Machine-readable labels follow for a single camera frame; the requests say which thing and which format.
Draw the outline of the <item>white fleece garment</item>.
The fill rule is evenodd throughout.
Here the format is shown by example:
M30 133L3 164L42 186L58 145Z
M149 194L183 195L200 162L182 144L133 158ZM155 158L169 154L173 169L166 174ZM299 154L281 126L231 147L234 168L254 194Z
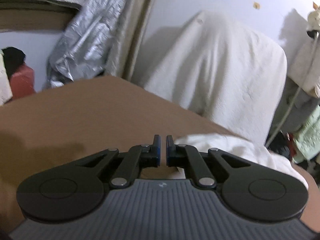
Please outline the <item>white fleece garment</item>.
M176 139L175 144L191 145L200 152L207 152L210 148L218 148L234 156L283 172L300 180L306 188L309 187L304 177L292 167L287 158L271 153L265 146L256 145L245 139L217 133L191 134Z

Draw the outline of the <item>beige bag zipper rim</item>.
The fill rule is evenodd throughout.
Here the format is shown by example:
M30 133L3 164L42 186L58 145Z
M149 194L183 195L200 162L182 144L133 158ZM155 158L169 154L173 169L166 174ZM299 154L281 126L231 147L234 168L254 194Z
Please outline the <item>beige bag zipper rim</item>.
M155 0L126 0L105 64L105 75L130 81Z

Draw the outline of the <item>light green quilted cloth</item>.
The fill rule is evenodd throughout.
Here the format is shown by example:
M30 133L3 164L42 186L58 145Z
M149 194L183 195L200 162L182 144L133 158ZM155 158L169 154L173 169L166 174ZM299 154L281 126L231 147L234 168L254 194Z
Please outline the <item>light green quilted cloth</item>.
M293 158L295 163L310 161L319 154L319 106L293 134L293 142L296 150Z

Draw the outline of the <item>grey metal rack pole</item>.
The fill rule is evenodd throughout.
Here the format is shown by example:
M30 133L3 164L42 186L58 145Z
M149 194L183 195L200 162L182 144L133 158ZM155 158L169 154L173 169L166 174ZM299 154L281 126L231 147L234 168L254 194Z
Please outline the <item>grey metal rack pole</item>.
M310 37L309 40L313 39L315 41L315 50L319 41L319 31L312 30L308 31L307 34ZM319 104L319 98L314 98L304 92L287 75L285 88L274 115L265 146L269 147L279 132L296 131L316 108L317 104Z

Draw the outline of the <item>white cloth covered furniture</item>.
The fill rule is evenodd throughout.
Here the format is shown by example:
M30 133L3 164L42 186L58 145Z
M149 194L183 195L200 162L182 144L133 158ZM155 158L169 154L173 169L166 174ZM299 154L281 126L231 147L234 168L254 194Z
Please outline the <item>white cloth covered furniture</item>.
M266 35L201 11L138 61L132 82L258 145L284 90L287 58Z

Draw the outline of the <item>red box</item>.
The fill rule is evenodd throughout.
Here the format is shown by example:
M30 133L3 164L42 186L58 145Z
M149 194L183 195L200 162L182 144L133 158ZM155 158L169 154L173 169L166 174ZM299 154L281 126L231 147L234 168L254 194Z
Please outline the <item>red box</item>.
M12 100L35 94L35 73L25 63L21 65L10 78Z

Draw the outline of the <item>beige cloth pile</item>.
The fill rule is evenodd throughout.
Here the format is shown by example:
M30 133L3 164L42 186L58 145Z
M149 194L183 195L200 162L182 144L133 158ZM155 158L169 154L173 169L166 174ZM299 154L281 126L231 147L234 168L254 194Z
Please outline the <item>beige cloth pile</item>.
M319 98L319 41L315 50L314 44L311 39L300 48L287 75L304 92Z

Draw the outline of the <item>silver quilted foil bag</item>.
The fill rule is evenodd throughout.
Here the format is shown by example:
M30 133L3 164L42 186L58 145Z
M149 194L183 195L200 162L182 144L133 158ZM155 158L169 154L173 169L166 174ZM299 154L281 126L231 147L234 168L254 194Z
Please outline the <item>silver quilted foil bag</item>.
M20 0L78 9L47 64L47 87L91 79L105 70L127 0Z

